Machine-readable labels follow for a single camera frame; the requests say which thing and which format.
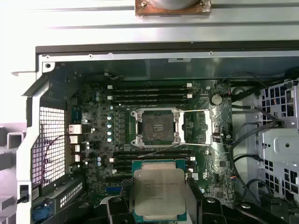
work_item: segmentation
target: green circuit board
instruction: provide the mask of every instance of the green circuit board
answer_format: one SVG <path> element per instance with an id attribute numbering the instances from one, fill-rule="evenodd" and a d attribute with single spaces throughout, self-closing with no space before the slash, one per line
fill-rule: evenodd
<path id="1" fill-rule="evenodd" d="M 227 96 L 230 94 L 229 85 L 217 84 L 213 80 L 111 80 L 105 84 L 82 84 L 73 96 L 77 103 L 72 105 L 71 120 L 72 123 L 88 124 L 90 129 L 95 128 L 95 131 L 84 135 L 85 141 L 96 142 L 96 146 L 83 152 L 88 161 L 88 165 L 83 166 L 89 200 L 97 205 L 104 197 L 118 195 L 121 187 L 131 182 L 131 162 L 140 155 L 160 149 L 132 145 L 136 129 L 141 130 L 136 126 L 132 112 L 140 108 L 152 108 L 153 111 L 155 108 L 178 108 L 184 111 L 209 109 L 213 133 L 216 133 L 211 145 L 179 145 L 150 159 L 187 158 L 186 176 L 195 179 L 205 196 L 215 197 L 231 207 L 234 190 L 233 186 L 229 186 L 227 196 L 231 168 L 228 153 L 223 147 L 223 144 L 230 143 L 232 136 L 231 101 L 229 97 L 223 97 L 220 105 L 211 105 L 210 99 L 215 94 Z M 207 126 L 203 113 L 186 113 L 184 129 L 186 142 L 205 142 Z M 158 141 L 155 144 L 169 144 L 169 141 Z"/>

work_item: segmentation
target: wire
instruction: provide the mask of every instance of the wire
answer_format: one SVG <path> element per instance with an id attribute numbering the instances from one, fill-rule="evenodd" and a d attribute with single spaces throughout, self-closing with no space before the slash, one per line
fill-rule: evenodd
<path id="1" fill-rule="evenodd" d="M 138 156 L 138 158 L 142 158 L 142 157 L 145 157 L 145 156 L 149 156 L 149 155 L 157 154 L 157 153 L 162 152 L 162 151 L 164 151 L 164 150 L 166 150 L 166 149 L 169 149 L 169 148 L 173 148 L 173 147 L 175 147 L 175 146 L 178 146 L 179 144 L 180 144 L 180 143 L 175 144 L 175 145 L 172 145 L 172 146 L 167 147 L 167 148 L 164 148 L 164 149 L 161 149 L 161 150 L 159 150 L 159 151 L 155 151 L 155 152 L 153 152 L 153 153 L 146 154 L 146 155 L 140 155 L 140 156 Z"/>
<path id="2" fill-rule="evenodd" d="M 246 157 L 253 158 L 253 159 L 257 160 L 257 161 L 263 161 L 263 159 L 260 158 L 259 155 L 256 155 L 256 154 L 244 154 L 244 155 L 240 155 L 239 157 L 235 158 L 234 162 L 237 162 L 238 160 L 240 160 L 242 158 L 246 158 Z"/>
<path id="3" fill-rule="evenodd" d="M 232 108 L 259 111 L 263 115 L 265 115 L 267 118 L 269 118 L 270 120 L 279 121 L 276 117 L 272 116 L 271 114 L 267 113 L 266 111 L 263 111 L 262 109 L 260 109 L 256 106 L 239 106 L 239 105 L 232 104 Z"/>
<path id="4" fill-rule="evenodd" d="M 257 123 L 257 122 L 248 122 L 248 123 L 243 124 L 243 125 L 242 125 L 241 127 L 239 127 L 239 129 L 235 132 L 235 141 L 236 141 L 237 134 L 239 133 L 239 131 L 240 131 L 243 127 L 245 127 L 246 125 L 256 125 L 257 127 L 260 126 L 259 123 Z"/>
<path id="5" fill-rule="evenodd" d="M 228 200 L 230 200 L 230 198 L 229 198 L 229 193 L 228 193 L 229 183 L 230 183 L 231 181 L 236 181 L 236 179 L 235 179 L 234 177 L 236 177 L 236 176 L 232 176 L 232 177 L 230 177 L 229 180 L 228 180 L 228 184 L 226 185 L 226 194 L 227 194 L 227 196 L 228 196 Z"/>
<path id="6" fill-rule="evenodd" d="M 273 196 L 273 193 L 272 193 L 272 191 L 271 191 L 269 185 L 266 184 L 264 181 L 262 181 L 262 180 L 260 180 L 260 179 L 252 179 L 252 180 L 248 181 L 248 183 L 247 183 L 246 185 L 247 185 L 248 188 L 249 188 L 254 182 L 261 182 L 261 183 L 267 188 L 269 195 L 270 195 L 270 196 Z M 245 196 L 246 196 L 246 193 L 247 193 L 247 191 L 245 190 L 244 193 L 243 193 L 243 195 L 242 195 L 242 197 L 241 197 L 241 201 L 244 200 L 244 198 L 245 198 Z"/>
<path id="7" fill-rule="evenodd" d="M 247 185 L 245 184 L 245 182 L 242 180 L 238 170 L 237 170 L 237 167 L 235 166 L 235 162 L 234 162 L 234 148 L 239 145 L 242 141 L 244 141 L 245 139 L 247 139 L 249 136 L 253 135 L 253 134 L 256 134 L 256 133 L 259 133 L 263 130 L 267 130 L 269 128 L 272 128 L 272 127 L 275 127 L 277 125 L 277 122 L 276 121 L 272 121 L 271 123 L 268 123 L 264 126 L 261 126 L 261 127 L 258 127 L 256 129 L 253 129 L 251 130 L 250 132 L 247 132 L 246 134 L 244 134 L 242 137 L 240 137 L 235 143 L 233 143 L 231 146 L 230 146 L 230 149 L 229 149 L 229 161 L 230 161 L 230 164 L 232 166 L 232 169 L 234 170 L 235 172 L 235 175 L 237 176 L 239 182 L 243 185 L 243 187 L 245 188 L 245 190 L 247 190 L 252 196 L 253 198 L 255 199 L 255 201 L 258 203 L 258 200 L 255 198 L 255 195 L 252 193 L 252 191 L 247 187 Z"/>
<path id="8" fill-rule="evenodd" d="M 44 179 L 45 179 L 43 175 L 45 174 L 45 170 L 46 170 L 46 157 L 47 157 L 48 150 L 50 149 L 50 146 L 53 145 L 53 143 L 57 139 L 59 139 L 59 138 L 61 138 L 63 136 L 69 136 L 69 134 L 62 134 L 62 135 L 57 136 L 52 142 L 50 142 L 50 144 L 46 148 L 46 151 L 45 151 L 44 156 L 43 156 L 43 169 L 42 169 L 42 175 L 41 175 L 42 179 L 41 179 L 40 184 L 42 184 L 43 181 L 44 181 Z"/>
<path id="9" fill-rule="evenodd" d="M 248 71 L 243 71 L 243 72 L 234 72 L 232 74 L 230 74 L 227 78 L 224 78 L 220 84 L 224 83 L 226 80 L 228 80 L 229 78 L 233 77 L 233 76 L 238 76 L 238 75 L 251 75 L 253 78 L 256 79 L 256 81 L 258 81 L 264 88 L 268 88 L 269 86 L 266 85 L 266 83 L 264 83 L 259 77 L 257 77 L 255 74 L 253 74 L 252 72 L 248 72 Z"/>

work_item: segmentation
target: copper plate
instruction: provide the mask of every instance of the copper plate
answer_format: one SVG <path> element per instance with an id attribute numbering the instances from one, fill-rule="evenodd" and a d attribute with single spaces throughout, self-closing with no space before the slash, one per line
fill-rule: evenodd
<path id="1" fill-rule="evenodd" d="M 200 15 L 211 13 L 211 0 L 202 0 L 195 5 L 181 10 L 165 10 L 155 8 L 146 0 L 135 0 L 135 13 L 138 16 L 146 15 Z"/>

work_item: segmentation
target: red wire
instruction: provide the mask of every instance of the red wire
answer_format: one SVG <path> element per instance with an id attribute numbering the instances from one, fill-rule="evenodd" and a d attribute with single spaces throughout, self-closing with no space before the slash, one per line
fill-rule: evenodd
<path id="1" fill-rule="evenodd" d="M 50 146 L 51 145 L 53 145 L 53 143 L 57 140 L 57 139 L 59 139 L 60 137 L 62 137 L 62 136 L 66 136 L 66 135 L 68 135 L 68 134 L 62 134 L 62 135 L 59 135 L 58 137 L 56 137 L 48 146 L 47 146 L 47 148 L 46 148 L 46 151 L 45 151 L 45 154 L 44 154 L 44 156 L 43 156 L 43 172 L 42 172 L 42 179 L 41 179 L 41 182 L 40 182 L 40 184 L 42 184 L 43 183 L 43 181 L 44 181 L 44 174 L 45 174 L 45 170 L 46 170 L 46 157 L 47 157 L 47 153 L 48 153 L 48 150 L 49 150 L 49 148 L 50 148 Z"/>

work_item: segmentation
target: motherboard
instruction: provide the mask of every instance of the motherboard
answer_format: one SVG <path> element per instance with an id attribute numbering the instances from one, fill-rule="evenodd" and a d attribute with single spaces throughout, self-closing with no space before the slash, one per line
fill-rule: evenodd
<path id="1" fill-rule="evenodd" d="M 96 206 L 119 195 L 132 183 L 132 161 L 184 159 L 186 179 L 232 207 L 223 147 L 232 142 L 229 95 L 229 84 L 213 80 L 83 83 L 71 99 L 71 123 L 88 126 L 76 161 L 85 172 L 86 197 Z"/>

